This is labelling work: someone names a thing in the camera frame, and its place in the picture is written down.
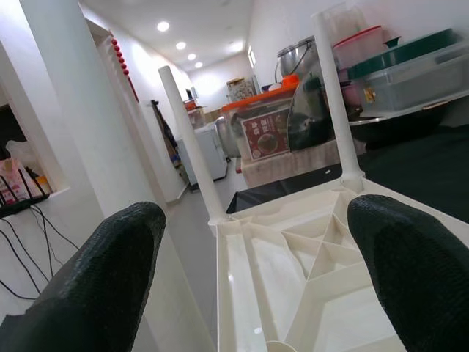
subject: floor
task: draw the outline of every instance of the floor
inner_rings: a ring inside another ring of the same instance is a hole
[[[226,178],[215,182],[226,209],[235,192],[247,189],[243,176],[236,174],[235,167],[233,160]],[[216,241],[207,225],[208,220],[200,191],[186,192],[181,201],[169,209],[169,233],[216,346]]]

